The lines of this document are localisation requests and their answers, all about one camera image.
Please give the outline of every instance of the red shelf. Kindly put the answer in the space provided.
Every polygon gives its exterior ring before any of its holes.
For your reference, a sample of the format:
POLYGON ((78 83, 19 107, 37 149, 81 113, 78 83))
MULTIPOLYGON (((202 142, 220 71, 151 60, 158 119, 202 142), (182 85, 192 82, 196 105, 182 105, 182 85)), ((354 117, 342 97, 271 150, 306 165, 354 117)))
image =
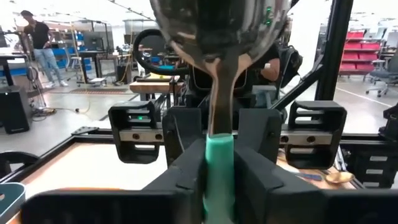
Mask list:
POLYGON ((381 39, 375 39, 375 38, 363 38, 363 37, 360 37, 360 38, 355 38, 355 37, 353 37, 353 38, 347 38, 346 39, 346 41, 347 42, 360 42, 360 41, 380 41, 381 39))
POLYGON ((367 75, 372 70, 340 70, 339 75, 367 75))
POLYGON ((374 70, 380 39, 364 38, 364 32, 347 32, 339 75, 366 75, 374 70))
POLYGON ((365 62, 373 62, 374 60, 370 59, 343 59, 341 60, 342 62, 359 62, 359 63, 365 63, 365 62))
POLYGON ((344 51, 349 52, 378 52, 380 49, 344 49, 344 51))

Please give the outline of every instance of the green handle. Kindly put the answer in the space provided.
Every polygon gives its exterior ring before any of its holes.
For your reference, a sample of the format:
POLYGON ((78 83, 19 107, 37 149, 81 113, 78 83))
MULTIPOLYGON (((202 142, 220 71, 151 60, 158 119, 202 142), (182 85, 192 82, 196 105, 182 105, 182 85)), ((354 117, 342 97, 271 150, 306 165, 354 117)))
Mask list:
POLYGON ((207 135, 207 186, 203 199, 207 224, 232 223, 234 207, 234 138, 207 135))

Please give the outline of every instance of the jeans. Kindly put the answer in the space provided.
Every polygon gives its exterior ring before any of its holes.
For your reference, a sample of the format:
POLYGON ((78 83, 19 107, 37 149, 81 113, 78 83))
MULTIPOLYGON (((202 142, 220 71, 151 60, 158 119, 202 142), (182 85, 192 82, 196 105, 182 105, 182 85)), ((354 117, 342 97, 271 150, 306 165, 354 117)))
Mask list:
POLYGON ((58 78, 58 82, 61 82, 60 69, 58 68, 52 49, 34 49, 33 53, 35 54, 36 61, 38 61, 40 66, 43 68, 48 80, 50 82, 54 82, 54 79, 51 76, 51 69, 53 69, 58 78))

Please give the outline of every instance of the metal rail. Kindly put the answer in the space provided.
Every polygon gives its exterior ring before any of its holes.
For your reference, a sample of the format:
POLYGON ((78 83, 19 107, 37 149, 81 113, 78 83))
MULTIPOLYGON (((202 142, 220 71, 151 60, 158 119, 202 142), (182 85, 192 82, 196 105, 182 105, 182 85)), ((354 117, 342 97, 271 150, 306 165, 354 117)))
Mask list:
MULTIPOLYGON (((331 144, 332 133, 322 131, 282 131, 281 145, 316 146, 331 144)), ((125 129, 119 132, 121 141, 137 143, 163 142, 163 129, 125 129)))

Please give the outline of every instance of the white ceiling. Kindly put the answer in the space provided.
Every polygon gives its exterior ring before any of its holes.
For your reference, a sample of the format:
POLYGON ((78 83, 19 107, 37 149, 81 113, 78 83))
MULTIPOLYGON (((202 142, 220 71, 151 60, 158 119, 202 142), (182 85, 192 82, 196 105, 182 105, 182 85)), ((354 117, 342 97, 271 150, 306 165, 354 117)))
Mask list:
POLYGON ((125 19, 154 19, 149 0, 11 0, 13 12, 28 10, 35 16, 52 17, 60 22, 77 21, 87 18, 95 21, 120 23, 125 19))
MULTIPOLYGON (((145 19, 128 9, 154 19, 149 0, 3 0, 10 1, 14 12, 29 10, 35 15, 50 14, 53 20, 68 22, 87 18, 112 24, 125 19, 145 19)), ((325 0, 327 23, 331 0, 325 0)), ((354 0, 350 26, 398 26, 397 0, 354 0)))

